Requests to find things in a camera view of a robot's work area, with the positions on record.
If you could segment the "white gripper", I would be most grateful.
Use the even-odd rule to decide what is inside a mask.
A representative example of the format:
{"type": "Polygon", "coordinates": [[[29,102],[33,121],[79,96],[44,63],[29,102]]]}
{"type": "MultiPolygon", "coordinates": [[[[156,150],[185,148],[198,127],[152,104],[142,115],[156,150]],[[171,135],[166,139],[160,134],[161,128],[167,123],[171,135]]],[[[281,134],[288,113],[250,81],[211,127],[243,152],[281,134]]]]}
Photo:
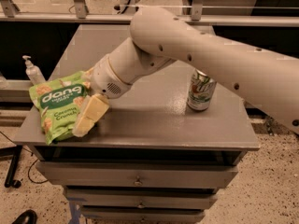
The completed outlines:
{"type": "Polygon", "coordinates": [[[120,98],[131,89],[131,85],[122,82],[113,71],[108,54],[94,67],[85,71],[82,79],[91,81],[91,90],[96,94],[87,95],[83,101],[72,130],[72,134],[76,137],[86,135],[106,114],[109,109],[108,99],[120,98]]]}

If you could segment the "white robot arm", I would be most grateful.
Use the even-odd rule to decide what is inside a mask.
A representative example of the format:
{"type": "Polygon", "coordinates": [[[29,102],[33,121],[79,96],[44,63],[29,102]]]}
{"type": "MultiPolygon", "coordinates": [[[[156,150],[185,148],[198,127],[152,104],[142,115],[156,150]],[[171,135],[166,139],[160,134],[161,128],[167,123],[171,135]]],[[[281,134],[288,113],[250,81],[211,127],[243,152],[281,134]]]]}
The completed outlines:
{"type": "Polygon", "coordinates": [[[138,79],[185,62],[299,133],[299,60],[204,34],[161,7],[142,7],[130,36],[83,74],[94,93],[121,97],[138,79]]]}

